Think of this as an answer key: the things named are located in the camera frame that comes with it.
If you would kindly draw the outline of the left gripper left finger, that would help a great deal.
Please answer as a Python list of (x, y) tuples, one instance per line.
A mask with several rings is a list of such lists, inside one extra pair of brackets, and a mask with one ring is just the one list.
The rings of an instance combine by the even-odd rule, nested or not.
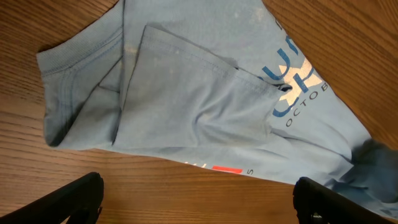
[(62, 222), (95, 224), (102, 211), (104, 180), (97, 172), (83, 177), (50, 194), (1, 217), (1, 224)]

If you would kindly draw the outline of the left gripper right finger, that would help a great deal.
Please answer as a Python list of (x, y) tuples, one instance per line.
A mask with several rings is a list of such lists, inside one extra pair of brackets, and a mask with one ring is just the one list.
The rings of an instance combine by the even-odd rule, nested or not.
[(300, 224), (393, 224), (308, 177), (295, 184), (293, 205)]

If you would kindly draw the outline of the light blue printed t-shirt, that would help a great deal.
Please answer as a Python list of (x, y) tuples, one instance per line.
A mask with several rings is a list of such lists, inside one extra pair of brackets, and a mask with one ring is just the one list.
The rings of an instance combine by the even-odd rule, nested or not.
[(373, 140), (260, 1), (119, 1), (37, 54), (44, 137), (294, 184), (397, 218)]

